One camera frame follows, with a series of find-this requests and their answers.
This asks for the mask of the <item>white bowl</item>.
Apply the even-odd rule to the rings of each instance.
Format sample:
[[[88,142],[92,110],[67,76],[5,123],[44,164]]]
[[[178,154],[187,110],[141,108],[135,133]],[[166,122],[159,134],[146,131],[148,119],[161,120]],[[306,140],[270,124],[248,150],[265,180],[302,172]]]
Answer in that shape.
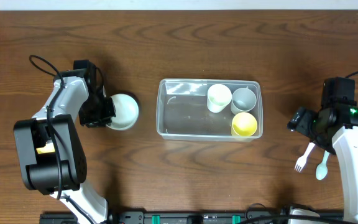
[[[115,94],[111,96],[111,99],[114,103],[116,116],[111,117],[110,123],[106,126],[118,131],[133,127],[139,117],[139,105],[136,100],[123,93]]]

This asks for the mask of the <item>yellow bowl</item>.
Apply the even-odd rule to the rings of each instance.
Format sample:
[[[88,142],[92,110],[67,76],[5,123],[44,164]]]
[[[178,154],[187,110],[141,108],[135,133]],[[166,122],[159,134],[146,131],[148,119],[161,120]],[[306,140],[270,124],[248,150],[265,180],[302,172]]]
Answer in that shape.
[[[53,143],[46,143],[44,147],[36,148],[38,154],[46,154],[46,153],[53,153],[55,152],[55,147]]]

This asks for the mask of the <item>yellow cup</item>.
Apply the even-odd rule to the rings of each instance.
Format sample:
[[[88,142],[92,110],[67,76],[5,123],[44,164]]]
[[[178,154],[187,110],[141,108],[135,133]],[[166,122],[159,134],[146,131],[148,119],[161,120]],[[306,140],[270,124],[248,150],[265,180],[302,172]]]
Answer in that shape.
[[[232,136],[252,136],[258,127],[256,118],[248,113],[241,112],[236,114],[231,123]]]

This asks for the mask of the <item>grey cup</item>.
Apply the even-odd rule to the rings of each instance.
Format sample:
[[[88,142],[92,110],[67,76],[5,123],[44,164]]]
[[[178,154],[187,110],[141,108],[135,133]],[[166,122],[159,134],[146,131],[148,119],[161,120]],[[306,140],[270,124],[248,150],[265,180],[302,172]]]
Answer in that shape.
[[[238,114],[241,112],[249,112],[257,104],[255,93],[249,88],[238,88],[232,94],[231,112]]]

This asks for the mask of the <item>white cup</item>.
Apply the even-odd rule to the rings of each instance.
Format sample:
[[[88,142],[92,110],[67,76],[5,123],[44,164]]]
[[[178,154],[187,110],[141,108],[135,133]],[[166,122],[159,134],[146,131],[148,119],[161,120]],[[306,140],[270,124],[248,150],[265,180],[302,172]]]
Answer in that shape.
[[[208,89],[207,108],[210,112],[221,112],[231,101],[232,93],[226,85],[214,84]]]

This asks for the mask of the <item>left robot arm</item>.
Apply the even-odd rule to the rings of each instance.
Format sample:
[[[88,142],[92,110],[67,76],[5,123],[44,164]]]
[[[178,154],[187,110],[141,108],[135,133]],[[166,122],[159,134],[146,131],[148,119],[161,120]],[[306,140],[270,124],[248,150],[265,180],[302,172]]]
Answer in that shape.
[[[44,213],[40,223],[114,223],[108,201],[86,181],[87,163],[75,128],[106,126],[116,115],[106,96],[101,70],[89,60],[53,76],[53,91],[43,107],[13,128],[24,185],[61,201],[69,213]]]

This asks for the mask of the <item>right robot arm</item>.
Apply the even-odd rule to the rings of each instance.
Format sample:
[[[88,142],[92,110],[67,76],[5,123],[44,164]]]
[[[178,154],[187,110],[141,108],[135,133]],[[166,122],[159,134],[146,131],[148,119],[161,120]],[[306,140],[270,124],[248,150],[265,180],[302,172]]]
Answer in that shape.
[[[355,81],[328,78],[319,111],[299,108],[287,128],[309,138],[306,150],[318,146],[336,155],[341,172],[346,222],[358,223],[358,106]]]

